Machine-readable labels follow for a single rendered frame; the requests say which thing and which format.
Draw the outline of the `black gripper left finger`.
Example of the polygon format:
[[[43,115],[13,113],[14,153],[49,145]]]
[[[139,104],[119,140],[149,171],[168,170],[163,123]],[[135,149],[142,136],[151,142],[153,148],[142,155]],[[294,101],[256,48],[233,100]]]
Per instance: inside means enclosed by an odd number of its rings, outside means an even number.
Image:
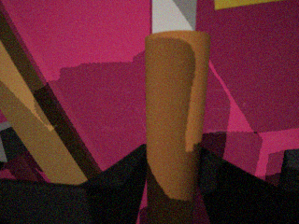
[[[0,179],[0,224],[136,224],[147,144],[79,185]]]

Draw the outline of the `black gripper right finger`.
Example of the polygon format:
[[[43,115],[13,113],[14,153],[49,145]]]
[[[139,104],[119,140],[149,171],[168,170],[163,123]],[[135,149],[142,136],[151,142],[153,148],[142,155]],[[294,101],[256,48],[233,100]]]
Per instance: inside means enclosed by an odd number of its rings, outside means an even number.
[[[199,189],[210,224],[299,224],[299,192],[288,192],[201,147]]]

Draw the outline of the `black-handled metal rod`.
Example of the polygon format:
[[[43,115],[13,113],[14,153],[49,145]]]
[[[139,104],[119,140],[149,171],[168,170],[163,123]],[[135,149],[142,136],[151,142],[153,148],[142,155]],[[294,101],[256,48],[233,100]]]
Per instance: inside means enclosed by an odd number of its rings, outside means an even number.
[[[285,151],[278,188],[299,192],[299,148]]]

